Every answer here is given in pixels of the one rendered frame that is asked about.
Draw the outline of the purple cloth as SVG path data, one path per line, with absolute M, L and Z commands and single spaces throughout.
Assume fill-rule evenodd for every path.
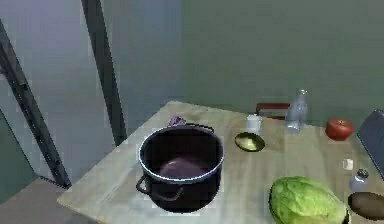
M 168 123 L 168 126 L 177 126 L 177 125 L 184 125 L 186 123 L 186 120 L 180 116 L 173 116 Z

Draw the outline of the black cooking pot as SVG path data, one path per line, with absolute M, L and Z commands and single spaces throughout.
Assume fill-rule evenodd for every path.
M 197 211 L 219 191 L 224 147 L 210 126 L 161 128 L 143 141 L 138 154 L 143 174 L 136 189 L 166 211 Z

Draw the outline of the white cup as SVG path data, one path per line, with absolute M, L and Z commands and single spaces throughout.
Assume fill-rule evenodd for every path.
M 261 129 L 262 117 L 256 114 L 250 114 L 246 120 L 246 130 L 250 133 L 259 134 Z

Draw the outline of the olive green bowl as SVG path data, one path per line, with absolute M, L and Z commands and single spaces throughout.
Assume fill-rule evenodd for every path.
M 261 151 L 265 147 L 265 141 L 255 133 L 242 132 L 236 135 L 235 144 L 245 151 Z

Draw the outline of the light wooden table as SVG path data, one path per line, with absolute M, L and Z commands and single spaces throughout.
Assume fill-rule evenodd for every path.
M 175 115 L 213 127 L 225 149 L 220 190 L 209 205 L 194 213 L 168 213 L 136 189 L 142 175 L 140 144 Z M 245 152 L 234 142 L 245 121 L 242 113 L 170 101 L 58 201 L 97 224 L 274 224 L 268 192 L 277 178 L 307 176 L 346 200 L 353 175 L 342 166 L 346 159 L 353 160 L 355 168 L 368 170 L 366 190 L 384 195 L 384 180 L 356 137 L 333 141 L 323 128 L 310 125 L 297 135 L 288 134 L 283 122 L 265 118 L 260 131 L 265 148 Z

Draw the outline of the clear plastic bottle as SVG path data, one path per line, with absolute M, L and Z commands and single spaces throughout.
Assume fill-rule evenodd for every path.
M 307 115 L 306 94 L 307 91 L 301 89 L 287 110 L 285 126 L 290 133 L 299 133 L 305 124 Z

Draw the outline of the grey door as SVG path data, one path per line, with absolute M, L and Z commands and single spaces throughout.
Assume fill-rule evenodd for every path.
M 107 0 L 0 0 L 0 22 L 72 183 L 127 137 Z

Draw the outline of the green lettuce head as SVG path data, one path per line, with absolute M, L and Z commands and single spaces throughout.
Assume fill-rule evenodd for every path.
M 278 178 L 269 191 L 276 224 L 350 224 L 345 204 L 324 185 L 303 176 Z

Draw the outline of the red tomato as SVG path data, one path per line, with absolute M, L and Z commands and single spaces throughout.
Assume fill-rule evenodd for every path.
M 351 122 L 341 118 L 331 118 L 326 123 L 326 135 L 335 141 L 346 140 L 354 131 Z

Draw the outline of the glass salt shaker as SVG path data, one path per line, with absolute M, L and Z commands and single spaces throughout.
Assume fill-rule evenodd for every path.
M 362 192 L 367 184 L 369 173 L 366 169 L 358 169 L 350 179 L 350 189 L 352 192 Z

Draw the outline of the dark grey laptop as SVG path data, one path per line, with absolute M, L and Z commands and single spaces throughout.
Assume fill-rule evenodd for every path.
M 373 110 L 361 124 L 357 136 L 384 180 L 384 110 Z

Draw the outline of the brown potato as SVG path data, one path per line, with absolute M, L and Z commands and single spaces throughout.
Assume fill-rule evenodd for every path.
M 348 205 L 356 214 L 369 220 L 384 220 L 384 196 L 373 192 L 354 192 Z

